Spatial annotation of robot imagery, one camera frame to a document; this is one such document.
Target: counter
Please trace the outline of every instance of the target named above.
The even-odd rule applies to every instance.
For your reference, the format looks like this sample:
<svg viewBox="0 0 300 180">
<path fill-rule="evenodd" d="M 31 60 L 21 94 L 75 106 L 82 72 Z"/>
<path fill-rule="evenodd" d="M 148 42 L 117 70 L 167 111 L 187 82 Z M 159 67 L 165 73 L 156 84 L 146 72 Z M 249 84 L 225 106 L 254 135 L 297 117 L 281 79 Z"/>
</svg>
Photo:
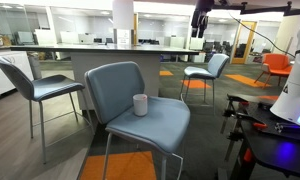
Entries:
<svg viewBox="0 0 300 180">
<path fill-rule="evenodd" d="M 145 81 L 145 93 L 149 96 L 159 94 L 159 74 L 161 54 L 171 55 L 198 55 L 196 51 L 171 48 L 159 45 L 53 45 L 53 46 L 12 46 L 12 51 L 54 51 L 70 52 L 76 81 L 85 84 L 84 73 L 109 63 L 133 61 L 141 70 Z M 78 94 L 80 108 L 84 107 L 83 100 Z M 89 109 L 93 109 L 92 102 L 88 101 Z"/>
</svg>

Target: white cup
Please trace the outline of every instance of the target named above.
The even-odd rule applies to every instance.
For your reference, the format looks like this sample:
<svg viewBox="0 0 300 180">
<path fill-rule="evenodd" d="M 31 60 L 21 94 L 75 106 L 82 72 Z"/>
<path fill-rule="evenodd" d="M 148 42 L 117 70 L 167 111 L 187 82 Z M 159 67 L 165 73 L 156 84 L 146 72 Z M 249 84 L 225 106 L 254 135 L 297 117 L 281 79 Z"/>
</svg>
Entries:
<svg viewBox="0 0 300 180">
<path fill-rule="evenodd" d="M 144 116 L 148 112 L 148 97 L 145 94 L 136 94 L 133 96 L 134 114 Z"/>
</svg>

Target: bar stool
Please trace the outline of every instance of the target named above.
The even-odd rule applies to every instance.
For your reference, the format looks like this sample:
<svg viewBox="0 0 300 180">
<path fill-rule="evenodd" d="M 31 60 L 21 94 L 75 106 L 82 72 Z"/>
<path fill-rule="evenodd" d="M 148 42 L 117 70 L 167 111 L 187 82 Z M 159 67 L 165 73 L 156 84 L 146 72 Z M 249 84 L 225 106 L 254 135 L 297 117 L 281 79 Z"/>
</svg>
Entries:
<svg viewBox="0 0 300 180">
<path fill-rule="evenodd" d="M 46 143 L 45 143 L 44 123 L 59 118 L 61 116 L 70 114 L 72 112 L 44 121 L 42 101 L 69 93 L 70 100 L 72 103 L 73 113 L 75 115 L 76 120 L 78 121 L 77 115 L 80 116 L 82 115 L 76 112 L 71 93 L 75 91 L 80 91 L 82 93 L 86 109 L 88 109 L 86 98 L 82 92 L 82 90 L 85 87 L 81 83 L 75 82 L 72 79 L 69 79 L 63 75 L 54 75 L 47 78 L 31 81 L 18 67 L 16 67 L 8 59 L 2 56 L 0 56 L 0 68 L 5 73 L 5 75 L 9 78 L 12 84 L 17 88 L 20 94 L 25 99 L 29 100 L 31 138 L 33 138 L 33 127 L 39 124 L 41 125 L 42 158 L 43 158 L 43 163 L 45 164 Z M 36 125 L 33 125 L 32 122 L 32 101 L 38 102 L 40 108 L 40 123 Z M 88 120 L 83 116 L 82 117 L 87 121 L 87 123 L 91 127 L 92 134 L 94 134 L 93 124 L 91 121 L 89 110 L 87 110 L 87 114 L 88 114 Z"/>
</svg>

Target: table leg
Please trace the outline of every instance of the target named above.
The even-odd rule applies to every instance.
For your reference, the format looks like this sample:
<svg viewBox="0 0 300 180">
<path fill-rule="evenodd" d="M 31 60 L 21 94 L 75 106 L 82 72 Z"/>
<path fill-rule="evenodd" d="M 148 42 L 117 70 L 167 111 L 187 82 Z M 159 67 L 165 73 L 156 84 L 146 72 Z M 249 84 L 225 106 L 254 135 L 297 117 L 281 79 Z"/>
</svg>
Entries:
<svg viewBox="0 0 300 180">
<path fill-rule="evenodd" d="M 243 140 L 230 180 L 249 179 L 256 164 L 247 143 Z"/>
</svg>

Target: black cable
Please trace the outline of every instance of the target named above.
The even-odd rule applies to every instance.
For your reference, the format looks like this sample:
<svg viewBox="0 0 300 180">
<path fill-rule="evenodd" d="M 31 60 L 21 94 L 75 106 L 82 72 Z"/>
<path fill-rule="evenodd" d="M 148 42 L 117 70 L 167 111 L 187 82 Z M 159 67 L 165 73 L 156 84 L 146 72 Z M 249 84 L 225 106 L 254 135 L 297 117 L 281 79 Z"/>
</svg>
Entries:
<svg viewBox="0 0 300 180">
<path fill-rule="evenodd" d="M 289 54 L 290 56 L 292 56 L 293 58 L 295 58 L 295 56 L 292 55 L 292 54 L 290 54 L 289 52 L 284 51 L 284 50 L 278 48 L 278 47 L 277 47 L 277 46 L 276 46 L 269 38 L 267 38 L 266 36 L 264 36 L 264 35 L 258 33 L 257 31 L 254 31 L 254 30 L 250 29 L 249 27 L 247 27 L 246 25 L 244 25 L 243 23 L 241 23 L 238 19 L 234 18 L 234 17 L 230 14 L 229 11 L 228 11 L 228 13 L 229 13 L 229 15 L 231 16 L 232 19 L 234 19 L 235 21 L 237 21 L 237 22 L 238 22 L 239 24 L 241 24 L 243 27 L 245 27 L 245 28 L 249 29 L 250 31 L 252 31 L 252 32 L 254 32 L 254 33 L 256 33 L 256 34 L 258 34 L 259 36 L 265 38 L 265 39 L 268 40 L 275 48 L 277 48 L 279 51 L 281 51 L 281 52 L 283 52 L 283 53 L 285 53 L 285 54 Z"/>
</svg>

